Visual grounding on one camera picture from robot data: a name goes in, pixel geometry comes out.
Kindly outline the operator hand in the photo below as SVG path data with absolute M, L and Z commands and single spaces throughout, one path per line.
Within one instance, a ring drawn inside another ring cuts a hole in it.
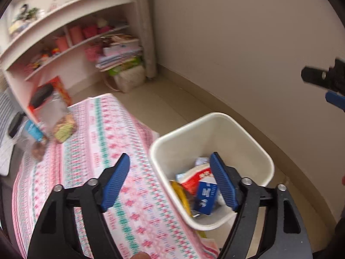
M 151 259 L 151 256 L 146 252 L 140 251 L 134 254 L 130 259 Z

